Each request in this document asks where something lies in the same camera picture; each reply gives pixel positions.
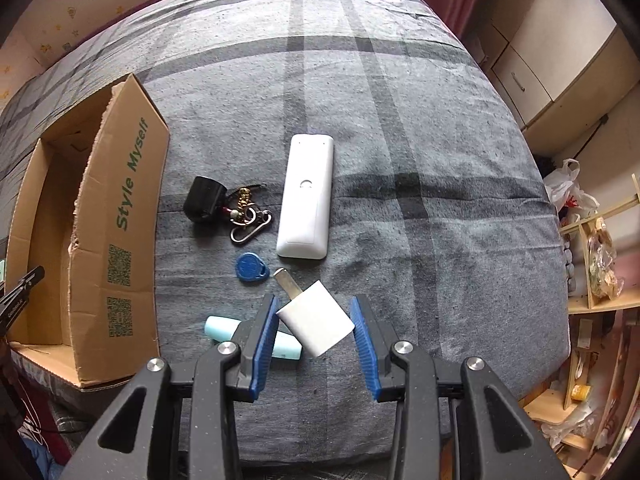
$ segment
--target light blue tube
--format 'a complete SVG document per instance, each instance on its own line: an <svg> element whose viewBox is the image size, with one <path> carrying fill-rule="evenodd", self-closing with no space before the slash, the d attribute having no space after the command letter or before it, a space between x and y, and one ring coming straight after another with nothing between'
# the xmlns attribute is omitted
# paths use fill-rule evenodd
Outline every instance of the light blue tube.
<svg viewBox="0 0 640 480"><path fill-rule="evenodd" d="M229 341L240 322L229 317L209 316L204 324L204 333L214 341ZM292 335L278 332L273 345L272 357L280 359L300 359L302 345Z"/></svg>

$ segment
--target qr code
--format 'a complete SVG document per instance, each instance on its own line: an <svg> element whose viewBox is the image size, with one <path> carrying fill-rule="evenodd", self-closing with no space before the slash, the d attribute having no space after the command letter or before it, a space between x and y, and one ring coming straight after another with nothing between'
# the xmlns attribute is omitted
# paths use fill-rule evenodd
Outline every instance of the qr code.
<svg viewBox="0 0 640 480"><path fill-rule="evenodd" d="M109 245L107 281L116 285L131 284L131 253L115 245Z"/></svg>
<svg viewBox="0 0 640 480"><path fill-rule="evenodd" d="M107 298L107 319L109 320L109 337L133 335L131 300Z"/></svg>

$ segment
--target bed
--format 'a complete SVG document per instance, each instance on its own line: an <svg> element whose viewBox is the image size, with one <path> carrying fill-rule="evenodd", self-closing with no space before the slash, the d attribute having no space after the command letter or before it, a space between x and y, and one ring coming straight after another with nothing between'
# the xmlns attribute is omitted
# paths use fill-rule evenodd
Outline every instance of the bed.
<svg viewBox="0 0 640 480"><path fill-rule="evenodd" d="M368 295L378 317L434 356L482 356L516 397L567 357L555 209L507 107L422 0L163 0L126 17L5 108L4 247L38 136L128 72L171 131L156 230L159 342L170 362L210 346L207 316L249 319L265 292L285 298L274 280L239 282L233 265L245 250L272 270L286 266L303 287L321 279L344 308L353 294ZM306 132L335 139L329 253L281 262L289 141ZM275 225L245 248L224 229L194 228L181 206L198 174L229 189L263 184L255 199ZM67 404L81 403L55 377L20 366ZM347 338L320 358L272 365L259 402L237 408L241 458L383 455L394 411L372 401Z"/></svg>

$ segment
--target blue rfid key fob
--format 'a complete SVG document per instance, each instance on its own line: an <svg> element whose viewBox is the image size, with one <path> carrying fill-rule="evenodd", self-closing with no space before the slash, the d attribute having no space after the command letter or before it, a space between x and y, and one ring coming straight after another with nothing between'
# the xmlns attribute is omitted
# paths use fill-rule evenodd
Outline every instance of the blue rfid key fob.
<svg viewBox="0 0 640 480"><path fill-rule="evenodd" d="M243 282L261 282L269 277L269 267L255 253L244 253L236 260L236 276Z"/></svg>

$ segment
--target white remote control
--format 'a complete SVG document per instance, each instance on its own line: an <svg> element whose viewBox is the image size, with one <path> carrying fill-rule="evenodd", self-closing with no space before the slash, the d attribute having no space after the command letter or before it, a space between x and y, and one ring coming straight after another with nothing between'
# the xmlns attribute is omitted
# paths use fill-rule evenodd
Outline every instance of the white remote control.
<svg viewBox="0 0 640 480"><path fill-rule="evenodd" d="M329 239L334 140L328 135L291 138L276 252L321 260Z"/></svg>

